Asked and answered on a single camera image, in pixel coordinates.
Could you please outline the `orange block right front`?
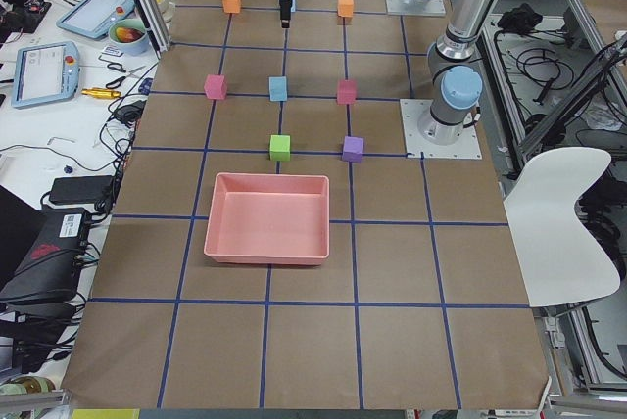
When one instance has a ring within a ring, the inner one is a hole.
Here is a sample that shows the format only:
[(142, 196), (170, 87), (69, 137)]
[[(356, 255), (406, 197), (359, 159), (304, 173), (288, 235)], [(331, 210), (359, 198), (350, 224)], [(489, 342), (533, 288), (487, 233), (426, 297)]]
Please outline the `orange block right front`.
[(223, 11), (227, 14), (239, 14), (242, 9), (242, 0), (221, 0)]

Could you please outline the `orange block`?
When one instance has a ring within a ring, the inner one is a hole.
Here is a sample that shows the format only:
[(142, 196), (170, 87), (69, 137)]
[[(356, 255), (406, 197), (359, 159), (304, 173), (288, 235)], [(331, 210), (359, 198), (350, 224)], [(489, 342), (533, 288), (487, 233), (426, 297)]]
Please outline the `orange block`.
[(337, 0), (337, 14), (340, 18), (350, 19), (354, 16), (355, 0)]
[(221, 0), (223, 11), (227, 14), (239, 14), (242, 9), (242, 0)]

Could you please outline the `orange block right rear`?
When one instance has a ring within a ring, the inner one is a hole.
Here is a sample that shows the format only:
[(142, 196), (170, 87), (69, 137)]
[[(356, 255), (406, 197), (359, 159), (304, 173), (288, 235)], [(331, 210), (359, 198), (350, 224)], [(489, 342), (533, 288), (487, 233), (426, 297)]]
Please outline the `orange block right rear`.
[(350, 19), (354, 16), (355, 0), (337, 0), (337, 14), (340, 18)]

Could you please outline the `pink block left rear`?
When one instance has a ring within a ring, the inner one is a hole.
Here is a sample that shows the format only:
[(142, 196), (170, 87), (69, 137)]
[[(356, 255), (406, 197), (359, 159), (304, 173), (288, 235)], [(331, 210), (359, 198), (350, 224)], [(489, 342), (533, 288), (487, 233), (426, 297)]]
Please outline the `pink block left rear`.
[(357, 100), (357, 83), (352, 79), (339, 80), (336, 101), (339, 105), (352, 105)]

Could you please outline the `pink block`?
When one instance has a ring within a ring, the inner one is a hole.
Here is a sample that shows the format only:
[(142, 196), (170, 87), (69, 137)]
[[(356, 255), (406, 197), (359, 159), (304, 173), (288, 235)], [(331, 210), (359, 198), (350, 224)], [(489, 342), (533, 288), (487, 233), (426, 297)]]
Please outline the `pink block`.
[(339, 80), (336, 101), (339, 105), (352, 105), (357, 100), (357, 83), (352, 79)]
[(224, 75), (209, 74), (204, 83), (205, 95), (211, 100), (224, 100), (227, 96), (227, 81)]

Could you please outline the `green block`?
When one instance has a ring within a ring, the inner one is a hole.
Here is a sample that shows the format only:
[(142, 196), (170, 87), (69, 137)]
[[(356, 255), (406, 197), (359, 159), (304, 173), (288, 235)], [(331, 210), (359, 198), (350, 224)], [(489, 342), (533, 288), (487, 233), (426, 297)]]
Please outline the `green block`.
[(269, 140), (269, 157), (274, 162), (288, 162), (291, 159), (291, 137), (272, 134)]

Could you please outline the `green bowl with fruit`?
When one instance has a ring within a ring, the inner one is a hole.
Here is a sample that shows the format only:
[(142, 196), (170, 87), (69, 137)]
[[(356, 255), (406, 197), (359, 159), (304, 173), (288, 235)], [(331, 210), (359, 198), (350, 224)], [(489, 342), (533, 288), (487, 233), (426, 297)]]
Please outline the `green bowl with fruit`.
[(139, 19), (124, 19), (114, 23), (109, 29), (110, 41), (124, 54), (137, 56), (150, 46), (148, 34)]

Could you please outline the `purple block left side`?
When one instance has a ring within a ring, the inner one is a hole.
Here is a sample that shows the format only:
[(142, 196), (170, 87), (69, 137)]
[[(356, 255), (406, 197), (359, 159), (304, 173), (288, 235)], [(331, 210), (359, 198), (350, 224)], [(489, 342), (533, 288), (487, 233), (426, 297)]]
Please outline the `purple block left side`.
[(341, 159), (347, 163), (360, 163), (363, 159), (364, 139), (358, 136), (345, 136)]

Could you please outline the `blue teach pendant far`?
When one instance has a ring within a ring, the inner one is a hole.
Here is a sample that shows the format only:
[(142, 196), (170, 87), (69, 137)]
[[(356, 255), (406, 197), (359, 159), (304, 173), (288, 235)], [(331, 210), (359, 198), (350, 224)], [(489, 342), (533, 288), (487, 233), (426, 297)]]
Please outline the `blue teach pendant far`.
[(90, 39), (99, 39), (108, 34), (114, 23), (128, 17), (134, 8), (134, 0), (82, 0), (62, 15), (56, 26)]

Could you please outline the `brass cylinder tool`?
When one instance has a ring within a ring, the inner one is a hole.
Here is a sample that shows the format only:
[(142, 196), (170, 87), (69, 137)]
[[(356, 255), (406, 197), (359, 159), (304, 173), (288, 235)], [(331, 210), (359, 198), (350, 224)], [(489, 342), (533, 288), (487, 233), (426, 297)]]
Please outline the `brass cylinder tool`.
[(121, 93), (118, 90), (107, 88), (83, 88), (81, 94), (103, 100), (114, 100), (121, 97)]

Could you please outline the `pink tray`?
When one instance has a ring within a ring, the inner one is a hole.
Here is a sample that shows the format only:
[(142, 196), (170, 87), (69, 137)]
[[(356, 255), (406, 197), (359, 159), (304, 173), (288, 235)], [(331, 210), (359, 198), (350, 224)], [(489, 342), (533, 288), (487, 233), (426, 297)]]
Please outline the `pink tray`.
[(204, 254), (220, 263), (321, 265), (330, 252), (324, 175), (221, 172)]

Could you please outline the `blue teach pendant near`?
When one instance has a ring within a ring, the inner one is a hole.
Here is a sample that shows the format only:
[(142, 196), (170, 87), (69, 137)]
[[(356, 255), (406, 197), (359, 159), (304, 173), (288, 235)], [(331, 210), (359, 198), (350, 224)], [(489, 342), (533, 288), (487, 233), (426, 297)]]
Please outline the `blue teach pendant near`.
[(79, 84), (79, 52), (71, 41), (18, 51), (11, 103), (16, 109), (71, 99)]

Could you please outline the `black power adapter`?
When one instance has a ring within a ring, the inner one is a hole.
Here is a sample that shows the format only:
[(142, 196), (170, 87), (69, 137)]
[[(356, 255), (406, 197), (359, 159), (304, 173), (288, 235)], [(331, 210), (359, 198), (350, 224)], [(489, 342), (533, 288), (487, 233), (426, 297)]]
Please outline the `black power adapter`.
[(95, 204), (108, 195), (112, 182), (112, 175), (59, 177), (48, 198), (55, 205)]

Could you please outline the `black computer box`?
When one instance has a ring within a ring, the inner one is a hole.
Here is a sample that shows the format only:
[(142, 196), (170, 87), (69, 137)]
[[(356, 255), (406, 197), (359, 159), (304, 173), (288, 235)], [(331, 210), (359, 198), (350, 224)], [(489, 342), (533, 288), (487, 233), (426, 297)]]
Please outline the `black computer box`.
[(1, 290), (11, 305), (63, 303), (76, 296), (79, 257), (85, 254), (91, 226), (84, 208), (43, 210), (45, 221), (13, 278)]

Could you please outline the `white chair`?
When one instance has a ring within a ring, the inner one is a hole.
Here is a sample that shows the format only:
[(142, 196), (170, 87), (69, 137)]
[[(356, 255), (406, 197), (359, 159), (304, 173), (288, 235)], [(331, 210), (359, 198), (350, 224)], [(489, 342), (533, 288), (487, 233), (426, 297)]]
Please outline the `white chair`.
[(618, 290), (617, 269), (575, 212), (609, 164), (601, 149), (549, 150), (528, 161), (507, 194), (506, 217), (532, 307), (593, 301)]

